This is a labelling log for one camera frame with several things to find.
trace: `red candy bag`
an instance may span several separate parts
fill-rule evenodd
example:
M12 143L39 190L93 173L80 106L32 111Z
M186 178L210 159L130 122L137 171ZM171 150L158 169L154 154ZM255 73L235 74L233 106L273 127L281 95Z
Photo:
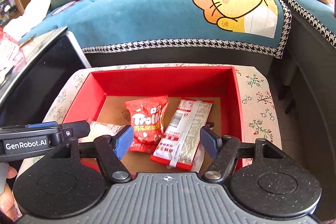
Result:
M168 97L154 97L126 102L131 114L134 141L129 151L153 153L163 136L163 115Z

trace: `human hand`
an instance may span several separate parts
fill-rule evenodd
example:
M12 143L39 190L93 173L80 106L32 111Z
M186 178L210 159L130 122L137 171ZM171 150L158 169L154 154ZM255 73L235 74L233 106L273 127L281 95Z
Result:
M17 175L13 167L8 168L7 178L12 179ZM10 219L15 217L14 196L12 190L6 183L4 192L0 195L0 208Z

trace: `floral fabric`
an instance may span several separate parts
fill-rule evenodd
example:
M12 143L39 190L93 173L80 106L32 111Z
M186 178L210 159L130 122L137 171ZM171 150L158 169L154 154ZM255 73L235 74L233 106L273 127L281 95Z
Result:
M79 70L72 75L63 89L60 91L43 121L56 121L58 123L63 122L63 119L70 105L72 104L72 101L77 95L80 87L83 85L85 79L92 71L174 66L189 67L228 65L170 63L123 65ZM236 69L244 119L242 141L254 143L256 138L265 138L281 148L278 119L266 78L254 67L234 67ZM22 174L22 172L28 169L40 158L41 157L25 159L20 168L19 174ZM251 160L244 160L244 165L248 165L251 162Z

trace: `snack package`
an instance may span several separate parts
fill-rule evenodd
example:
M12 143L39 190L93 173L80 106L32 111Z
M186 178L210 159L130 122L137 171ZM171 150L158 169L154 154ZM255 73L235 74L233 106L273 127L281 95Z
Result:
M131 115L134 141L129 151L153 153L163 136L163 115L168 97L139 99L125 103Z
M182 99L151 160L191 171L212 103Z
M115 136L124 127L103 122L88 121L88 123L90 125L90 133L87 137L79 139L79 143L93 142L95 138L103 135Z
M19 43L0 28L0 86L17 63L15 57L18 52Z

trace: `blue blanket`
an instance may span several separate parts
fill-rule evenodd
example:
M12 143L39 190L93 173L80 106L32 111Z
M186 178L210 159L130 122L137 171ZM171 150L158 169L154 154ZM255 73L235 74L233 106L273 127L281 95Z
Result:
M334 9L318 0L284 0L336 48Z
M50 13L21 41L68 26L84 52L198 46L280 58L290 22L281 0L81 0Z

